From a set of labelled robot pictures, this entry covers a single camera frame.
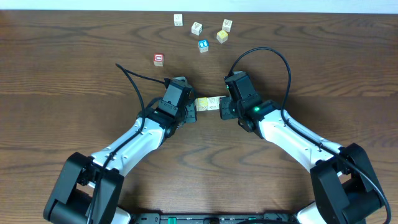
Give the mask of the yellow block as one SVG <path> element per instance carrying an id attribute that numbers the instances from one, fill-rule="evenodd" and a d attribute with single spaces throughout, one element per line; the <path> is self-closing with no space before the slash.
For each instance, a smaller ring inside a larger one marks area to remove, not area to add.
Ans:
<path id="1" fill-rule="evenodd" d="M 207 111 L 208 110 L 208 98 L 207 97 L 197 98 L 195 100 L 195 106 L 196 106 L 197 111 Z"/>

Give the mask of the white block with pattern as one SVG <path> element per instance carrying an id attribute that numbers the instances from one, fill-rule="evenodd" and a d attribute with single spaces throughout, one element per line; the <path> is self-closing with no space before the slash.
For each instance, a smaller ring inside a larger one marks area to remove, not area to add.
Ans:
<path id="1" fill-rule="evenodd" d="M 207 98 L 207 110 L 218 110 L 220 108 L 220 96 Z"/>

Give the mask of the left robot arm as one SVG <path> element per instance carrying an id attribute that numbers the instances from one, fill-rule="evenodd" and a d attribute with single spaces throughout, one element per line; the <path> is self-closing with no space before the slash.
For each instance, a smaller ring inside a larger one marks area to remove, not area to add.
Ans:
<path id="1" fill-rule="evenodd" d="M 183 123 L 194 123 L 195 90 L 184 77 L 165 80 L 164 97 L 148 106 L 133 127 L 108 147 L 64 163 L 43 217 L 51 223 L 129 223 L 132 215 L 118 206 L 125 176 L 159 148 Z"/>

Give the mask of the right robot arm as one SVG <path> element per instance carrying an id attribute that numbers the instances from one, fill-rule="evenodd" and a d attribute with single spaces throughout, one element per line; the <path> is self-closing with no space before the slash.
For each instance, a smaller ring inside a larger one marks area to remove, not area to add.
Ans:
<path id="1" fill-rule="evenodd" d="M 245 72 L 224 81 L 229 96 L 220 100 L 221 118 L 238 119 L 240 127 L 279 146 L 310 173 L 315 200 L 294 215 L 298 223 L 364 223 L 387 207 L 361 146 L 343 147 L 315 134 L 276 102 L 262 100 Z"/>

